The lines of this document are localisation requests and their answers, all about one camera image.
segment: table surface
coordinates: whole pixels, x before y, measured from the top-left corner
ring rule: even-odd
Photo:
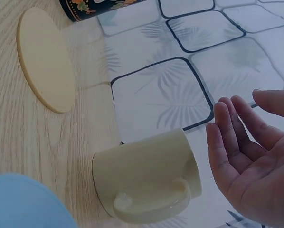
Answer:
[[[46,109],[19,64],[21,14],[39,7],[63,33],[76,78],[76,102],[66,114]],[[72,23],[58,0],[0,0],[0,174],[28,175],[47,185],[80,227],[127,227],[110,219],[95,192],[94,153],[119,145],[104,38],[97,19]]]

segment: round coaster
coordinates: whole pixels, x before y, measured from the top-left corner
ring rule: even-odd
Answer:
[[[17,29],[19,62],[32,91],[51,111],[64,113],[75,102],[75,80],[67,46],[43,10],[28,9]]]
[[[0,175],[0,228],[77,228],[44,185],[19,174]]]

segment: finger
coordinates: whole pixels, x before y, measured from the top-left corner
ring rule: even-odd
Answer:
[[[239,173],[242,173],[252,161],[240,152],[227,105],[223,102],[216,103],[214,106],[214,115],[216,124],[221,132],[224,147],[227,151],[229,163]]]
[[[254,139],[266,150],[270,150],[284,136],[284,132],[267,125],[241,97],[234,96],[231,101]]]
[[[263,110],[284,117],[284,90],[254,90],[253,98]]]
[[[245,127],[238,118],[238,114],[232,101],[227,97],[222,97],[219,99],[219,101],[227,105],[240,151],[252,161],[256,161],[258,158],[264,156],[267,151],[263,147],[249,139]]]
[[[226,196],[239,173],[228,161],[219,127],[209,123],[206,130],[209,164],[218,188]]]

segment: blue object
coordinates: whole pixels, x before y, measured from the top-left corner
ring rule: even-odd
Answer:
[[[0,228],[77,228],[44,185],[19,174],[0,175]]]

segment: dark canister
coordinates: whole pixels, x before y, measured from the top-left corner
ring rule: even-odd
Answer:
[[[82,21],[142,1],[145,0],[60,0],[60,3],[72,21]]]

